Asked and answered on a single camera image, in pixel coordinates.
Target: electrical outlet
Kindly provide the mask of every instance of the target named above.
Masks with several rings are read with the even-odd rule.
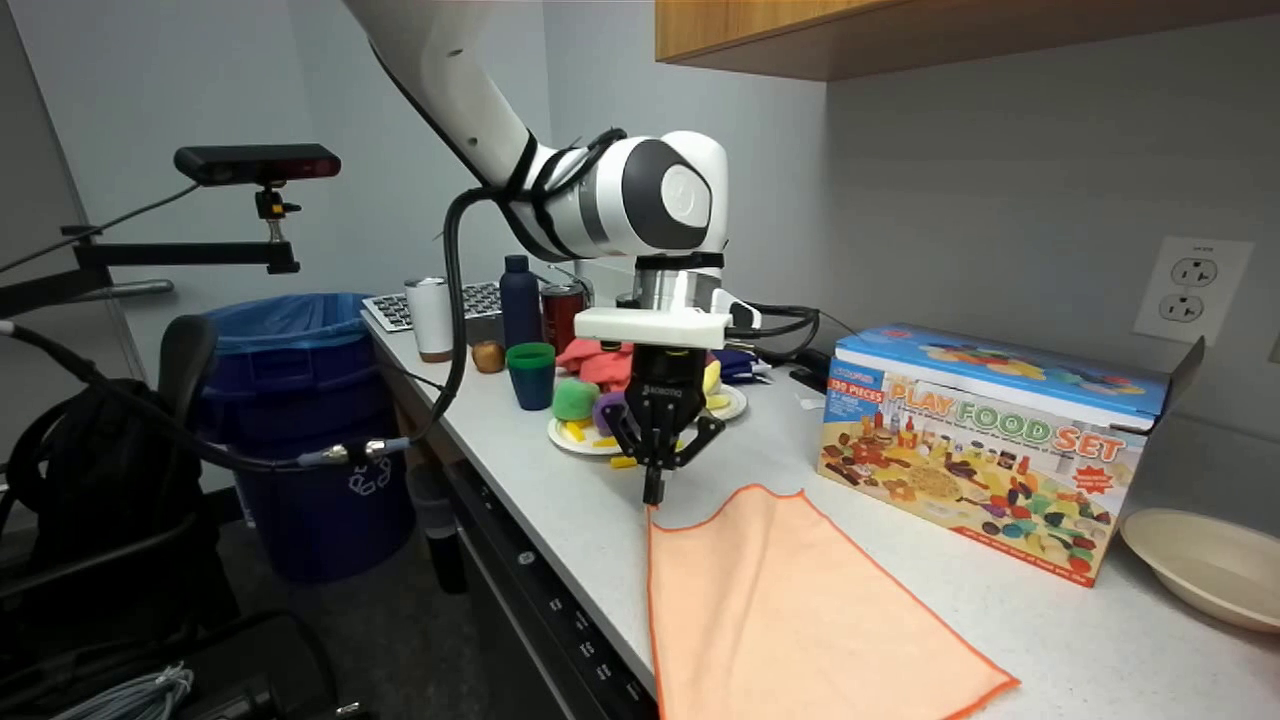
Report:
[[[1248,255],[1248,240],[1170,238],[1134,329],[1188,346],[1206,335],[1213,346],[1233,314]]]

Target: peach cloth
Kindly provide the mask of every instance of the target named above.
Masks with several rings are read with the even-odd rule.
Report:
[[[1015,690],[808,498],[761,485],[649,525],[649,612],[664,720],[937,720]]]

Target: wooden cabinet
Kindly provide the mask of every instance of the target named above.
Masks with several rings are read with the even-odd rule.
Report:
[[[658,0],[658,59],[877,78],[1280,14],[1280,0]]]

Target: box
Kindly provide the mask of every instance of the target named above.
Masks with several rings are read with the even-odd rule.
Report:
[[[838,346],[820,474],[1093,590],[1170,390],[1050,353],[867,329]]]

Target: trash bin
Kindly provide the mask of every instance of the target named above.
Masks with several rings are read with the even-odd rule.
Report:
[[[277,297],[208,320],[218,362],[195,407],[206,437],[270,462],[399,437],[359,297]],[[389,560],[416,525],[399,458],[236,474],[236,485],[274,569],[294,585],[356,576]]]

